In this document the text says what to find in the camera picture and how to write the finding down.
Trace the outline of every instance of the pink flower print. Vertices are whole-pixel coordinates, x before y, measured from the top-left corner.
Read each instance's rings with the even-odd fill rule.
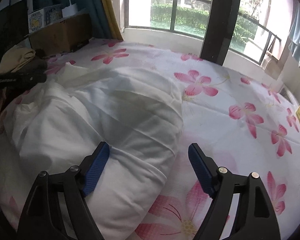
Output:
[[[197,79],[199,72],[196,70],[190,70],[188,71],[188,74],[175,72],[174,76],[178,80],[189,84],[185,89],[185,94],[187,96],[195,96],[201,92],[210,97],[214,97],[216,94],[218,94],[218,89],[209,85],[211,83],[211,78],[207,76],[201,76]]]
[[[197,55],[192,54],[192,53],[182,54],[180,58],[181,58],[181,60],[183,60],[183,61],[186,61],[186,60],[191,59],[191,58],[194,59],[194,60],[203,61],[202,58],[199,58]]]
[[[15,103],[16,105],[20,105],[21,102],[22,102],[22,96],[17,97],[17,99],[14,101],[14,103]]]
[[[242,83],[250,85],[250,80],[251,80],[250,78],[248,78],[248,77],[242,77],[240,80],[241,80]]]
[[[205,214],[202,214],[208,194],[197,181],[186,196],[185,206],[175,197],[159,195],[149,213],[170,220],[174,226],[152,223],[140,224],[135,233],[142,240],[190,240],[197,233]]]
[[[271,171],[268,172],[267,183],[268,183],[268,193],[274,211],[277,213],[277,215],[280,215],[285,209],[285,204],[284,201],[279,201],[279,200],[280,198],[283,197],[284,193],[287,190],[287,187],[285,184],[276,185]]]
[[[69,60],[68,62],[71,65],[76,63],[74,60]],[[57,74],[65,65],[66,65],[66,63],[60,63],[60,64],[51,63],[51,64],[48,64],[48,69],[44,73],[46,75]]]
[[[56,54],[55,56],[50,57],[49,59],[47,59],[48,63],[52,63],[57,61],[62,55],[61,54]]]
[[[271,142],[272,144],[276,144],[279,142],[278,150],[277,150],[277,155],[279,157],[282,157],[287,150],[292,154],[291,146],[289,142],[284,138],[284,136],[287,135],[287,129],[281,124],[279,124],[279,130],[275,131],[273,130],[271,132]]]
[[[118,41],[118,40],[103,40],[105,43],[103,43],[102,45],[108,45],[109,48],[112,48],[114,45],[122,42],[122,41]]]
[[[104,64],[109,64],[113,60],[114,57],[127,57],[127,56],[129,56],[129,54],[123,53],[126,50],[127,49],[117,49],[117,50],[112,51],[112,52],[106,52],[105,54],[101,54],[101,55],[93,57],[91,59],[91,61],[98,60],[98,59],[101,59],[101,58],[105,58],[103,60],[103,63]]]
[[[239,173],[237,163],[230,152],[214,152],[213,160],[218,165],[218,167],[227,167],[227,169],[232,173]]]
[[[258,114],[253,114],[256,111],[256,107],[251,103],[244,103],[244,107],[239,105],[233,105],[229,107],[229,116],[233,119],[240,119],[246,117],[246,123],[251,135],[257,138],[257,128],[256,124],[261,124],[264,122],[263,118]]]
[[[261,84],[264,88],[266,88],[268,90],[268,94],[269,95],[273,95],[274,98],[281,104],[279,98],[278,98],[278,93],[276,91],[274,91],[273,89],[271,89],[269,86],[265,85],[265,84]]]
[[[4,132],[4,125],[3,125],[3,120],[7,116],[7,110],[4,110],[1,115],[0,115],[0,134]]]
[[[14,200],[13,196],[10,197],[9,206],[12,211],[12,214],[14,215],[14,220],[11,221],[10,223],[11,223],[12,227],[15,230],[17,230],[18,229],[18,221],[20,219],[21,212],[20,212],[18,205],[17,205],[16,201]]]
[[[292,111],[290,110],[290,108],[287,108],[287,111],[288,111],[287,121],[288,121],[290,127],[292,127],[292,124],[293,124],[293,126],[297,130],[297,132],[299,132],[299,128],[297,126],[297,118],[294,115],[292,115]]]

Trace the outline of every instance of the folded clothes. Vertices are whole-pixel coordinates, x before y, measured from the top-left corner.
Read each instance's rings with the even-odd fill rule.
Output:
[[[34,57],[35,51],[33,49],[15,45],[3,55],[0,62],[0,74],[8,72],[14,73],[20,70]]]

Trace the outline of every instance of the white blanket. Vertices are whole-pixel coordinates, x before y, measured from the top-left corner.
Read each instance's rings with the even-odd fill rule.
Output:
[[[181,91],[169,78],[135,67],[89,71],[67,63],[6,111],[0,158],[18,159],[17,173],[26,178],[15,181],[25,189],[13,198],[19,211],[38,172],[64,172],[100,141],[111,145],[97,187],[86,198],[105,239],[127,238],[146,215],[167,180],[182,129]],[[5,190],[0,185],[0,200]]]

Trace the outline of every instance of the floral bedsheet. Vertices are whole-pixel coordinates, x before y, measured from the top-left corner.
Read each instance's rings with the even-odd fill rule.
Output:
[[[120,64],[157,71],[183,91],[183,136],[168,181],[129,240],[192,239],[211,199],[187,157],[191,143],[232,173],[259,173],[277,215],[282,239],[300,223],[300,123],[292,105],[270,87],[236,71],[151,45],[92,40],[77,52],[48,60],[48,75],[66,62],[84,67]],[[15,100],[22,102],[22,95]],[[229,235],[236,212],[234,196],[221,238]],[[7,198],[12,212],[20,212]]]

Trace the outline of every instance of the green hedge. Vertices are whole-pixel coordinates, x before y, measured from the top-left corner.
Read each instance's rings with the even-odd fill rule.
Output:
[[[155,22],[170,23],[172,5],[152,4],[151,20]],[[209,11],[193,8],[177,7],[176,25],[185,25],[194,29],[205,30],[207,28]],[[245,46],[248,38],[254,39],[258,26],[251,21],[238,16],[234,29],[233,41]]]

